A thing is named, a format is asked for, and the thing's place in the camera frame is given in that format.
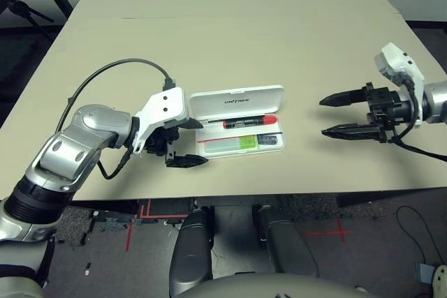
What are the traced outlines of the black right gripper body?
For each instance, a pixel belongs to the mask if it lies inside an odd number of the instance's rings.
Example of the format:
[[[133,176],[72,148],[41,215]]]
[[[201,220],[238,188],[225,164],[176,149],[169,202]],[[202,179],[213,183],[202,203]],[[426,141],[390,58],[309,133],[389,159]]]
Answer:
[[[416,125],[419,102],[415,95],[413,82],[403,82],[409,94],[409,100],[402,102],[396,91],[388,88],[374,89],[371,83],[365,86],[370,123],[362,126],[364,140],[376,140],[380,143],[402,143]]]

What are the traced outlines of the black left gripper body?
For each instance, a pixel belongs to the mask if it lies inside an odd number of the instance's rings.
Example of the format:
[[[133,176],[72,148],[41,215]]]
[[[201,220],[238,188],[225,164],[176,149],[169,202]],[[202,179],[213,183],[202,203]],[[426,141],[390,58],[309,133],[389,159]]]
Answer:
[[[164,156],[166,165],[178,165],[174,150],[174,141],[178,139],[178,127],[159,127],[146,139],[145,150],[149,154]]]

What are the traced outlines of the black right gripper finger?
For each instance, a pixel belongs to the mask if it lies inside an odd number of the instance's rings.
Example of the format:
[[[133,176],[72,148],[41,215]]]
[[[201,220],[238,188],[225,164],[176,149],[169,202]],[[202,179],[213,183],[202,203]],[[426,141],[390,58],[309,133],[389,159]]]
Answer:
[[[340,124],[321,131],[340,140],[376,140],[383,142],[383,130],[376,124]]]
[[[328,107],[349,106],[354,103],[366,102],[367,97],[363,89],[356,89],[351,91],[343,91],[335,94],[330,94],[319,101],[319,105]]]

